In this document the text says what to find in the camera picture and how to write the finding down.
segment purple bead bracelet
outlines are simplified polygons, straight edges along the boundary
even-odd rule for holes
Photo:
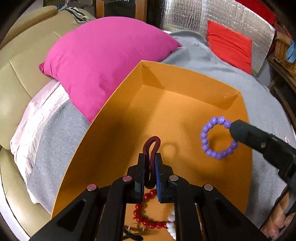
[[[211,156],[213,158],[216,158],[218,160],[222,160],[222,158],[225,158],[229,155],[231,155],[235,149],[238,147],[238,143],[236,140],[233,140],[230,143],[230,147],[226,148],[225,150],[221,152],[216,152],[209,147],[209,141],[207,139],[207,133],[210,129],[212,129],[215,125],[224,125],[226,129],[229,129],[231,126],[231,121],[225,120],[223,116],[220,116],[218,118],[213,117],[203,128],[202,132],[200,134],[200,137],[202,138],[202,150],[206,153],[207,156]]]

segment pink fabric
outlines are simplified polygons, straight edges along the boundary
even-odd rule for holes
[[[60,38],[39,68],[61,82],[72,103],[92,122],[108,98],[141,61],[162,61],[181,47],[142,21],[105,17]]]

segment red pillow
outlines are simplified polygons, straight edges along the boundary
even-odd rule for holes
[[[220,59],[251,74],[251,39],[218,23],[208,21],[207,40],[213,53]]]

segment red bead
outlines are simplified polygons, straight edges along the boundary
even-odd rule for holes
[[[168,228],[168,227],[166,226],[166,222],[163,222],[163,227],[164,227],[165,229]]]
[[[143,220],[143,217],[141,217],[141,216],[136,217],[136,221],[137,221],[137,223],[142,222],[142,220]]]
[[[147,225],[149,224],[149,220],[146,219],[146,218],[144,218],[143,221],[142,221],[142,224],[143,224],[144,226],[147,226]]]
[[[136,204],[136,210],[141,210],[142,205],[141,204]]]
[[[155,196],[157,194],[156,189],[150,190],[150,194],[151,194],[151,196]]]
[[[156,223],[155,223],[155,222],[149,222],[148,227],[149,227],[150,229],[154,229],[155,226],[156,226]]]
[[[135,211],[133,212],[133,214],[134,214],[135,217],[140,216],[140,212],[139,212],[138,210],[135,210]]]
[[[144,194],[144,199],[145,199],[146,201],[148,201],[150,197],[151,197],[151,194],[150,194],[150,193],[145,193],[145,194]]]
[[[161,229],[162,227],[163,227],[163,223],[161,223],[161,222],[156,223],[156,228],[157,229]]]

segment beige leather sofa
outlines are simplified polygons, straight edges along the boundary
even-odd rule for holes
[[[61,36],[78,26],[69,12],[48,6],[20,18],[0,45],[0,191],[4,190],[7,201],[0,206],[9,205],[28,236],[44,226],[50,214],[31,202],[9,142],[31,98],[51,80],[38,65]]]

